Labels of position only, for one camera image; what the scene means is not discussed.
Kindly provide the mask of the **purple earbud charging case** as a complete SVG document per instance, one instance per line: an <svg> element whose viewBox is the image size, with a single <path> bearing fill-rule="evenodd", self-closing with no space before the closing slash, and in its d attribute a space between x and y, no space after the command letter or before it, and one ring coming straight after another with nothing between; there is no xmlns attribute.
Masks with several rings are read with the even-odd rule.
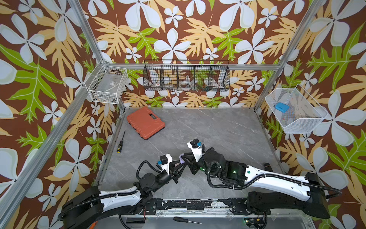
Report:
<svg viewBox="0 0 366 229"><path fill-rule="evenodd" d="M181 163L181 164L184 164L184 163L185 163L185 161L184 161L184 159L183 159L183 156L184 156L184 154L181 154L181 155L179 156L179 160L180 160L180 163Z"/></svg>

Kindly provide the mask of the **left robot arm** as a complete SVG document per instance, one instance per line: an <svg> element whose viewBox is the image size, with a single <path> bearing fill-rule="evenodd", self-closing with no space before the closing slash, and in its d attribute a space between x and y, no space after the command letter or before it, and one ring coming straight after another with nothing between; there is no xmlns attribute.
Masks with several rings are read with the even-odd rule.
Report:
<svg viewBox="0 0 366 229"><path fill-rule="evenodd" d="M87 189L75 200L64 204L58 215L58 221L63 223L65 229L87 229L93 223L113 215L141 212L146 203L153 198L153 193L171 180L177 183L187 166L179 160L166 165L169 167L168 170L162 169L162 161L158 161L157 168L147 160L143 161L136 172L137 181L129 189L118 191L100 191L98 187Z"/></svg>

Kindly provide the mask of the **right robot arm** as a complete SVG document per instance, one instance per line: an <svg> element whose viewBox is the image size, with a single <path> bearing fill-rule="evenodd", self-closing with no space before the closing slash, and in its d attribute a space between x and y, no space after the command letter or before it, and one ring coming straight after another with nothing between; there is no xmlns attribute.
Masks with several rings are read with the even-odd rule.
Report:
<svg viewBox="0 0 366 229"><path fill-rule="evenodd" d="M277 174L272 170L226 160L213 148L206 152L194 148L191 153L181 154L180 160L192 174L203 171L208 185L213 189L267 190L266 193L251 191L247 194L244 206L249 214L265 214L272 209L295 209L315 218L328 219L327 200L342 194L336 188L321 185L315 173L308 172L298 177Z"/></svg>

